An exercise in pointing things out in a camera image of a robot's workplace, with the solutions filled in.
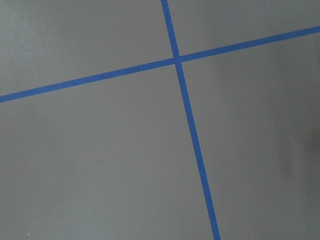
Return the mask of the blue tape line crosswise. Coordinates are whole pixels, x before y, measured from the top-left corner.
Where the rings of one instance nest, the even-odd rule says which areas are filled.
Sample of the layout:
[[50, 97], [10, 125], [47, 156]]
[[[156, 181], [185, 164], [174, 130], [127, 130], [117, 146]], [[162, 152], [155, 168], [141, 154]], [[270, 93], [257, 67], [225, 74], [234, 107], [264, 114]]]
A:
[[[184, 62], [198, 60], [206, 57], [221, 55], [224, 53], [234, 52], [242, 49], [248, 49], [252, 47], [294, 39], [294, 38], [303, 37], [307, 35], [318, 34], [319, 32], [320, 32], [320, 27], [314, 26], [310, 28], [304, 28], [304, 29], [295, 30], [291, 32], [276, 34], [268, 37], [258, 38], [254, 40], [225, 45], [225, 46], [221, 46], [213, 49], [194, 52], [194, 53], [182, 55], [178, 57], [178, 60], [184, 63]], [[64, 82], [59, 82], [59, 83], [40, 86], [40, 87], [28, 89], [28, 90], [5, 94], [0, 97], [0, 101], [2, 103], [9, 102], [17, 99], [22, 99], [30, 96], [58, 91], [58, 90], [71, 88], [75, 86], [85, 85], [85, 84], [98, 82], [106, 79], [111, 79], [111, 78], [116, 78], [120, 76], [130, 75], [133, 73], [166, 67], [166, 66], [174, 65], [175, 63], [176, 63], [176, 60], [173, 57], [168, 59], [158, 60], [155, 62], [145, 63], [145, 64], [131, 66], [131, 67], [122, 68], [118, 70], [108, 71], [108, 72], [104, 72], [96, 75], [86, 76], [82, 78], [77, 78], [73, 80], [68, 80]]]

